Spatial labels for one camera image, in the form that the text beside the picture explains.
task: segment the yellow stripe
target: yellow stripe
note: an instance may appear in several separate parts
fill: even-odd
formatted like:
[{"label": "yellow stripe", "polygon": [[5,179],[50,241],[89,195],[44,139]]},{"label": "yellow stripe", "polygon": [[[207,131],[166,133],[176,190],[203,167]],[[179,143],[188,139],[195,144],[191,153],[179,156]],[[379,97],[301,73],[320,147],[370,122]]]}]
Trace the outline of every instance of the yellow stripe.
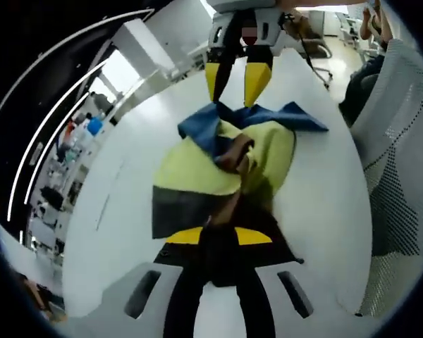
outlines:
[{"label": "yellow stripe", "polygon": [[259,231],[249,230],[242,227],[235,228],[238,235],[239,245],[251,245],[251,244],[261,244],[261,243],[272,243],[271,238],[262,234]]},{"label": "yellow stripe", "polygon": [[201,231],[202,227],[194,227],[189,230],[176,232],[172,236],[168,237],[166,243],[199,244],[199,237]]}]

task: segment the white table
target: white table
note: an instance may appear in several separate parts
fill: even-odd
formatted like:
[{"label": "white table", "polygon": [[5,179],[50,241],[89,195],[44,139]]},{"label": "white table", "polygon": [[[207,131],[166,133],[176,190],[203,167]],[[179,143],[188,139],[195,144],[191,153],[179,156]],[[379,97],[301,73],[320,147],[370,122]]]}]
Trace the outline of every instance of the white table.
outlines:
[{"label": "white table", "polygon": [[[243,105],[244,69],[245,59],[238,60],[221,97],[234,109]],[[365,178],[336,104],[293,50],[275,59],[273,78],[258,103],[277,110],[289,101],[296,101],[330,130],[297,133],[295,156],[275,198],[274,214],[295,254],[335,290],[341,306],[355,312],[364,296],[372,249]],[[137,264],[153,261],[164,243],[151,239],[154,173],[168,149],[180,141],[177,124],[208,103],[200,72],[124,115],[107,139],[85,180],[68,230],[63,290],[69,316],[89,313],[99,305],[105,288]],[[196,337],[215,337],[201,323],[245,337],[243,316],[235,313],[235,292],[221,290],[204,290]],[[211,308],[218,309],[213,322],[207,315]]]}]

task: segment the blue cloth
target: blue cloth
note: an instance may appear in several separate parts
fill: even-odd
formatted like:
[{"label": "blue cloth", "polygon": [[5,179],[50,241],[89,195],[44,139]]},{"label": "blue cloth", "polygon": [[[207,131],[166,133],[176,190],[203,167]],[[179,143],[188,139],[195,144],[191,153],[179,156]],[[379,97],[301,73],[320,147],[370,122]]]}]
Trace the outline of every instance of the blue cloth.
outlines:
[{"label": "blue cloth", "polygon": [[96,136],[97,133],[101,130],[104,124],[98,118],[92,118],[91,121],[87,124],[87,131],[92,134],[92,136]]},{"label": "blue cloth", "polygon": [[216,162],[220,155],[227,152],[233,141],[218,136],[220,120],[229,122],[241,130],[268,121],[276,121],[289,130],[312,132],[328,130],[324,124],[304,112],[295,102],[286,104],[279,111],[270,111],[257,104],[251,108],[233,111],[221,102],[212,102],[181,122],[178,125],[178,134],[182,138],[191,137],[199,148]]}]

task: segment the floor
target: floor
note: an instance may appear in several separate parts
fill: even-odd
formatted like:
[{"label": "floor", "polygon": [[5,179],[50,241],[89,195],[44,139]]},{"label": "floor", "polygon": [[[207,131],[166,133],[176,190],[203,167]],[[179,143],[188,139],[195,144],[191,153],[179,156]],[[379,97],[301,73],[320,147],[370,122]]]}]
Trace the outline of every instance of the floor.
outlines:
[{"label": "floor", "polygon": [[337,37],[324,38],[330,50],[332,58],[312,59],[315,67],[329,69],[333,73],[333,80],[329,86],[329,94],[332,99],[340,103],[345,98],[345,91],[353,72],[362,66],[359,54],[351,47],[344,46]]}]

